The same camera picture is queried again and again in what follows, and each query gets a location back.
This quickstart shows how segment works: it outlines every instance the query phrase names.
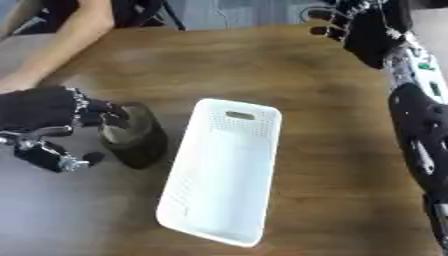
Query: floor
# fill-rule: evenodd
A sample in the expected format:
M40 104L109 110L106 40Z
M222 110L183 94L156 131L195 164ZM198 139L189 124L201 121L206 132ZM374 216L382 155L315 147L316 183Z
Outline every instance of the floor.
M0 0L0 19L16 0ZM413 6L419 6L413 0ZM169 0L189 30L297 24L300 13L319 0Z

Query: chair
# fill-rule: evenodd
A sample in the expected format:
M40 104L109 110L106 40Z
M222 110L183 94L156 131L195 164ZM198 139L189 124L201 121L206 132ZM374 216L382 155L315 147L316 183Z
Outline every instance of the chair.
M185 31L186 27L177 17L172 6L166 0L137 0L137 7L143 9L134 21L135 27L143 27L154 18L161 19L160 11L164 9L168 16L173 20L174 24L181 31Z

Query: table surface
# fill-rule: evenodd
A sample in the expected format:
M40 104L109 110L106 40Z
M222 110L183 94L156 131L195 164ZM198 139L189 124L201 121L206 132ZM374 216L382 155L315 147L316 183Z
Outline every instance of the table surface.
M46 36L0 47L0 75ZM438 255L386 106L386 80L306 26L179 33L117 31L47 83L147 103L171 138L144 171L108 155L91 171L53 174L0 154L0 255ZM270 105L284 117L262 242L241 249L157 224L154 211L195 103ZM101 148L95 130L64 141Z

